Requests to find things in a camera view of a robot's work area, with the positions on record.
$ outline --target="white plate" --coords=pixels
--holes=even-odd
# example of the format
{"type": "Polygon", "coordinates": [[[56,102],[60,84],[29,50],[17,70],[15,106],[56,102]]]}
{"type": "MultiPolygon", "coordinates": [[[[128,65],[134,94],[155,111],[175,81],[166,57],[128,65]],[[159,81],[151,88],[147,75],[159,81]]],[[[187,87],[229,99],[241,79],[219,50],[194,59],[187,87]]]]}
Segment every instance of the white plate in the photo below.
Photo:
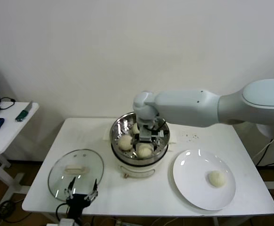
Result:
{"type": "Polygon", "coordinates": [[[203,150],[183,151],[175,160],[173,176],[180,193],[192,204],[205,210],[220,210],[235,195],[234,176],[220,158],[203,150]],[[219,170],[225,174],[226,184],[216,188],[208,174],[219,170]]]}

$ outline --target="green knife handle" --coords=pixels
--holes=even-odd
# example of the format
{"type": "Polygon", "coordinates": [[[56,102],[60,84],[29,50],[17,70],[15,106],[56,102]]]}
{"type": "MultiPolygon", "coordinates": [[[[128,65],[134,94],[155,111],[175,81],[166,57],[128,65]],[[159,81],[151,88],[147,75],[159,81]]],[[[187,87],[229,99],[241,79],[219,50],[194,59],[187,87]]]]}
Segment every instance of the green knife handle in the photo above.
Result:
{"type": "Polygon", "coordinates": [[[23,119],[28,115],[28,111],[23,110],[20,114],[16,117],[16,121],[23,121],[23,119]]]}

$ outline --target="glass lid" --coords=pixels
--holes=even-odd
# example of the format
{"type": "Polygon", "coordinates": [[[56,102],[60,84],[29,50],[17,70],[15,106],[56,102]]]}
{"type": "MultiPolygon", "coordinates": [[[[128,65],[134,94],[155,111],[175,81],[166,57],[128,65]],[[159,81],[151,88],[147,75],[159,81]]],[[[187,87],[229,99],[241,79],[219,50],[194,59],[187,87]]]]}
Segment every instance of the glass lid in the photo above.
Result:
{"type": "Polygon", "coordinates": [[[50,193],[61,201],[72,194],[89,194],[104,173],[103,159],[95,151],[80,149],[60,158],[48,176],[50,193]]]}

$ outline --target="floor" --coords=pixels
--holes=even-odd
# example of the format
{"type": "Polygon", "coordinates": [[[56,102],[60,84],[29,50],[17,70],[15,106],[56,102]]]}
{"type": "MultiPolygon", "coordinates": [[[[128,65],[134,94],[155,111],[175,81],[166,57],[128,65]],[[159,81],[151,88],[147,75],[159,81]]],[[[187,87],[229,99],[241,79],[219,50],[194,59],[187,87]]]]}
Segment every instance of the floor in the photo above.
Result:
{"type": "MultiPolygon", "coordinates": [[[[38,164],[24,164],[24,163],[13,163],[9,169],[6,171],[14,177],[19,172],[25,172],[25,177],[23,178],[21,184],[22,185],[31,185],[33,179],[38,173],[40,165],[38,164]]],[[[274,170],[261,170],[260,175],[266,181],[274,181],[274,170]]],[[[7,190],[7,186],[0,181],[0,199],[4,195],[7,190]]],[[[13,201],[19,201],[24,198],[24,195],[17,194],[12,197],[13,201]]],[[[22,202],[16,204],[16,210],[12,214],[11,217],[8,218],[9,221],[17,221],[24,216],[27,215],[27,212],[23,211],[21,208],[22,202]]],[[[117,218],[122,220],[123,222],[135,223],[140,224],[143,226],[152,226],[151,224],[157,218],[117,218]]],[[[163,226],[168,221],[172,220],[173,218],[162,218],[157,220],[153,226],[163,226]]],[[[89,226],[88,222],[90,223],[92,220],[92,216],[85,216],[83,218],[84,226],[89,226]]],[[[219,218],[219,222],[222,223],[226,221],[226,218],[219,218]]],[[[274,215],[271,216],[258,216],[253,217],[252,219],[248,220],[247,222],[243,223],[241,226],[274,226],[274,215]]],[[[8,226],[8,225],[15,225],[15,226],[45,226],[47,223],[51,223],[50,220],[45,218],[41,214],[33,213],[25,220],[15,223],[9,224],[6,222],[1,222],[1,226],[8,226]]],[[[115,220],[109,217],[94,217],[94,226],[114,226],[115,220]]],[[[179,218],[174,220],[173,222],[167,224],[168,226],[212,226],[213,221],[211,218],[179,218]]]]}

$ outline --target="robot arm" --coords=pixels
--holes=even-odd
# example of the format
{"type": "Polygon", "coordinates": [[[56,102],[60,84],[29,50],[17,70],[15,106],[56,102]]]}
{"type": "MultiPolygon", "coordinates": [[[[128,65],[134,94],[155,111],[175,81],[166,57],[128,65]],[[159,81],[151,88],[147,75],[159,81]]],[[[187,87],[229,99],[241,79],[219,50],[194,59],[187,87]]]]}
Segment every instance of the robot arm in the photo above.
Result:
{"type": "Polygon", "coordinates": [[[205,90],[163,91],[157,95],[142,92],[134,98],[133,109],[141,141],[149,139],[151,134],[144,127],[152,128],[158,116],[169,123],[195,127],[249,121],[262,124],[260,131],[265,130],[265,133],[272,136],[274,79],[255,81],[226,96],[205,90]]]}

